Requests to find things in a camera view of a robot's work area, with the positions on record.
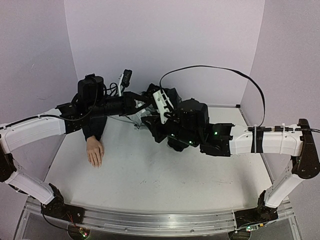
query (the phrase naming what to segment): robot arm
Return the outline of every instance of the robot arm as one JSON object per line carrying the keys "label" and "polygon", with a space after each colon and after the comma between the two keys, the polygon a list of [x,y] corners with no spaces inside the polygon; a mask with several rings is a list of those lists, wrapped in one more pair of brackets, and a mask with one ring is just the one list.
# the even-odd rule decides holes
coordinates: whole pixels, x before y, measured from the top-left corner
{"label": "robot arm", "polygon": [[[128,86],[128,77],[123,77],[122,81]],[[174,109],[161,87],[155,86],[143,95],[122,92],[121,96],[107,96],[103,93],[103,86],[102,77],[89,75],[79,81],[78,95],[71,103],[59,105],[28,120],[0,126],[0,182],[38,199],[46,206],[44,214],[48,216],[68,221],[68,211],[75,223],[81,223],[84,209],[64,204],[55,186],[25,174],[23,168],[14,162],[11,152],[43,138],[78,131],[88,124],[90,118],[133,115],[149,105],[153,105],[157,112],[142,117],[141,121],[157,143],[168,137],[168,144],[177,151],[199,146],[201,153],[210,156],[230,157],[245,153],[291,155],[291,162],[281,176],[260,195],[258,206],[235,212],[238,228],[277,219],[277,207],[281,201],[298,184],[315,177],[320,171],[317,150],[306,119],[300,119],[298,124],[275,127],[212,124],[208,106],[193,98],[180,102]]]}
{"label": "robot arm", "polygon": [[309,123],[300,119],[289,126],[239,126],[209,123],[208,107],[194,99],[181,102],[174,112],[162,90],[155,94],[159,114],[143,117],[157,143],[168,137],[168,145],[177,151],[200,147],[210,156],[273,153],[291,156],[280,177],[258,199],[258,206],[235,212],[237,227],[264,224],[278,218],[277,207],[302,181],[317,176],[320,163]]}

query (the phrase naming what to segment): white wall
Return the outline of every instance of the white wall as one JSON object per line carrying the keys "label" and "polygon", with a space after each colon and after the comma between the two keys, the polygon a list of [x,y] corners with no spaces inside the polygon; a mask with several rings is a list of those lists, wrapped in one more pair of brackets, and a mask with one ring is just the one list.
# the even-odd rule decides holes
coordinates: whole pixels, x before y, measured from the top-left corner
{"label": "white wall", "polygon": [[[118,82],[133,70],[130,88],[144,91],[168,71],[207,64],[250,73],[264,0],[65,0],[79,79],[96,73]],[[169,76],[182,98],[215,105],[241,102],[247,81],[234,73],[192,69]]]}
{"label": "white wall", "polygon": [[[58,104],[77,91],[64,1],[0,1],[0,123],[10,123]],[[44,178],[61,137],[13,152],[28,173]],[[0,239],[14,236],[26,196],[0,183]]]}
{"label": "white wall", "polygon": [[[251,77],[266,98],[266,126],[309,120],[320,128],[320,1],[266,1]],[[248,84],[241,102],[251,124],[262,119],[258,91]],[[320,149],[320,134],[314,133]],[[267,161],[277,177],[288,156],[270,155]],[[304,240],[319,239],[320,176],[306,180],[289,196]]]}

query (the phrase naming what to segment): table surface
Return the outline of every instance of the table surface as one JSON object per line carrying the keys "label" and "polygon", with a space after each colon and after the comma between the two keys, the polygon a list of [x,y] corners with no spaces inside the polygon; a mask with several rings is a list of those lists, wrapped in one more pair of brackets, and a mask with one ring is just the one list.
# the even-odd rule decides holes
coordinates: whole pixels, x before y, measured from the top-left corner
{"label": "table surface", "polygon": [[[209,108],[211,123],[246,125],[238,108]],[[82,131],[68,134],[46,182],[65,202],[104,210],[152,213],[253,208],[271,181],[260,154],[213,157],[188,147],[176,152],[147,129],[108,118],[101,168],[87,159]]]}

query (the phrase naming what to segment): wire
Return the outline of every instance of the wire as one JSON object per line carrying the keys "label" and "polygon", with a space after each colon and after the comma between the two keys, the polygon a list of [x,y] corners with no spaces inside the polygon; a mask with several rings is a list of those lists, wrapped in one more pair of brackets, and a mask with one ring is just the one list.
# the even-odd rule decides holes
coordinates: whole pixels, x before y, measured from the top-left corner
{"label": "wire", "polygon": [[95,90],[95,99],[94,99],[94,104],[92,106],[92,108],[90,109],[90,111],[78,118],[78,119],[68,119],[68,118],[64,118],[64,117],[61,117],[61,116],[57,116],[57,115],[52,115],[52,114],[43,114],[43,115],[39,115],[39,116],[30,116],[30,117],[27,117],[27,118],[24,118],[22,120],[19,120],[19,121],[15,121],[15,122],[12,122],[8,125],[6,125],[5,127],[0,127],[0,130],[4,129],[4,128],[9,128],[9,127],[12,127],[13,125],[17,125],[17,124],[20,124],[20,123],[23,123],[25,121],[28,121],[28,120],[32,120],[32,119],[38,119],[38,118],[56,118],[56,119],[61,119],[61,120],[64,120],[64,121],[70,121],[70,122],[77,122],[77,121],[80,121],[84,118],[86,118],[94,109],[94,107],[96,106],[96,103],[97,103],[97,99],[98,99],[98,84],[97,84],[97,81],[94,77],[91,77],[92,79],[94,79],[95,81],[95,84],[96,84],[96,90]]}
{"label": "wire", "polygon": [[[67,232],[70,231],[69,229],[66,229],[66,228],[64,228],[64,227],[60,227],[60,226],[54,225],[53,223],[49,222],[48,219],[45,217],[45,214],[44,214],[44,205],[41,203],[40,206],[41,206],[41,214],[42,214],[42,216],[43,216],[43,219],[44,219],[49,225],[51,225],[51,226],[53,226],[53,227],[55,227],[55,228],[57,228],[57,229],[65,230],[65,231],[67,231]],[[79,227],[76,226],[76,224],[73,222],[73,220],[72,220],[71,222],[72,222],[73,225],[78,229],[78,230],[73,231],[73,232],[78,233],[78,232],[79,232]]]}
{"label": "wire", "polygon": [[44,114],[44,115],[40,115],[39,117],[40,118],[56,118],[56,119],[62,119],[62,120],[65,120],[65,121],[70,121],[70,122],[77,122],[77,121],[80,121],[84,118],[86,118],[92,111],[93,109],[95,108],[96,104],[97,104],[97,99],[98,99],[98,83],[97,83],[97,80],[95,77],[91,76],[91,78],[95,81],[95,99],[94,99],[94,103],[93,103],[93,106],[92,108],[90,109],[90,111],[88,111],[88,113],[78,119],[67,119],[67,118],[64,118],[64,117],[61,117],[61,116],[57,116],[57,115],[51,115],[51,114]]}
{"label": "wire", "polygon": [[30,116],[30,117],[24,118],[24,119],[22,119],[22,120],[12,122],[12,123],[6,125],[5,127],[2,126],[2,127],[0,127],[0,130],[2,130],[2,129],[4,129],[4,128],[12,127],[13,125],[20,124],[20,123],[23,123],[23,122],[28,121],[28,120],[31,120],[31,119],[37,119],[37,118],[38,118],[38,116]]}
{"label": "wire", "polygon": [[111,118],[111,119],[114,119],[114,120],[118,120],[120,122],[124,122],[124,123],[127,123],[127,124],[134,124],[133,121],[126,121],[126,120],[122,120],[122,119],[119,119],[119,118],[116,118],[116,117],[113,117],[113,116],[108,116],[108,118]]}
{"label": "wire", "polygon": [[53,223],[49,222],[48,219],[45,217],[45,214],[44,214],[44,205],[41,203],[40,206],[41,206],[41,214],[42,214],[44,220],[45,220],[48,224],[50,224],[51,226],[53,226],[53,227],[55,227],[55,228],[57,228],[57,229],[62,229],[62,230],[68,231],[68,229],[66,229],[66,228],[63,228],[63,227],[54,225]]}
{"label": "wire", "polygon": [[212,69],[223,69],[223,70],[228,70],[228,71],[231,71],[233,73],[236,73],[238,75],[240,75],[241,77],[244,77],[246,79],[248,79],[250,82],[253,83],[253,85],[258,89],[260,95],[261,95],[261,99],[262,99],[262,104],[263,104],[263,119],[262,119],[262,122],[261,124],[258,126],[258,127],[261,127],[262,124],[264,123],[265,121],[265,116],[266,116],[266,101],[265,101],[265,95],[263,93],[263,91],[261,90],[261,88],[259,87],[259,85],[249,76],[245,75],[244,73],[238,71],[238,70],[234,70],[234,69],[231,69],[231,68],[225,68],[225,67],[219,67],[219,66],[210,66],[210,65],[192,65],[192,66],[185,66],[185,67],[182,67],[182,68],[179,68],[179,69],[175,69],[175,70],[172,70],[172,71],[169,71],[167,72],[165,75],[163,75],[159,81],[159,86],[161,89],[162,88],[162,85],[161,85],[161,82],[162,80],[165,78],[165,76],[169,75],[169,74],[172,74],[172,73],[175,73],[175,72],[178,72],[178,71],[182,71],[182,70],[186,70],[186,69],[193,69],[193,68],[212,68]]}
{"label": "wire", "polygon": [[310,131],[310,132],[320,134],[320,129],[315,129],[315,128],[296,128],[295,131]]}
{"label": "wire", "polygon": [[114,94],[114,96],[118,93],[118,84],[116,84],[115,82],[110,83],[109,89],[111,90],[110,96],[112,96]]}

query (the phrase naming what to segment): black fabric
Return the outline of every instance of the black fabric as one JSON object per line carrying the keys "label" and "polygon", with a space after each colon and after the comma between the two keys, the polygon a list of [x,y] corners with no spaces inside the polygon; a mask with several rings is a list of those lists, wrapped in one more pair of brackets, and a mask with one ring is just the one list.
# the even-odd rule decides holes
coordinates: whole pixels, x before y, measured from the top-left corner
{"label": "black fabric", "polygon": [[99,118],[91,118],[89,125],[82,128],[84,138],[87,141],[88,138],[95,136],[99,141],[107,123],[107,116],[102,116]]}

